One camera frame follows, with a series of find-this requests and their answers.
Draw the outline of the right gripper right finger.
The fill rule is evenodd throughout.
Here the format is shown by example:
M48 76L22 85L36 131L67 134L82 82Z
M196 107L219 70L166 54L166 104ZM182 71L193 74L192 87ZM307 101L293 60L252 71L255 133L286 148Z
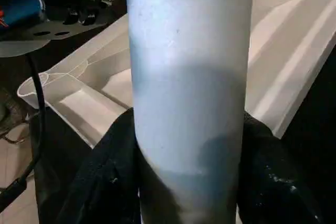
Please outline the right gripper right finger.
M311 189L268 126L244 113L237 193L242 223L323 223Z

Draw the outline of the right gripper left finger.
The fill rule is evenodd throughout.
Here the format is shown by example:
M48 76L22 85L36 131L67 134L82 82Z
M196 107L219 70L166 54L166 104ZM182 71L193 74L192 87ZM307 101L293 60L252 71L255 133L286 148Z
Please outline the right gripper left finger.
M56 223L141 223L133 109L110 126L82 163Z

